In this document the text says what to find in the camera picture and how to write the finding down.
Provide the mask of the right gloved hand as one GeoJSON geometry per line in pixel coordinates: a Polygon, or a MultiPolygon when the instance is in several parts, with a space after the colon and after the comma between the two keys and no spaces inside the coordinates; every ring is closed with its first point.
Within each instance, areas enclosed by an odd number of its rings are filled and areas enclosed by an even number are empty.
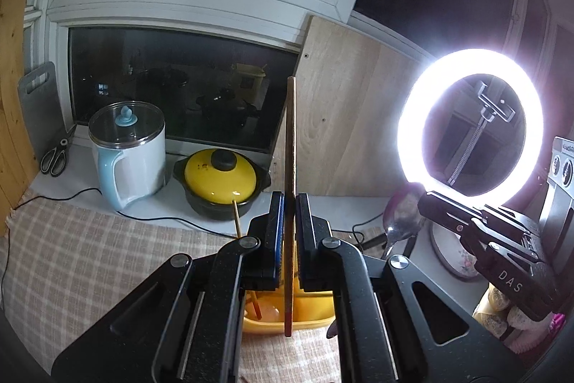
{"type": "Polygon", "coordinates": [[[527,317],[493,285],[476,306],[473,318],[515,354],[525,354],[553,339],[564,325],[563,314],[550,313],[540,322],[527,317]]]}

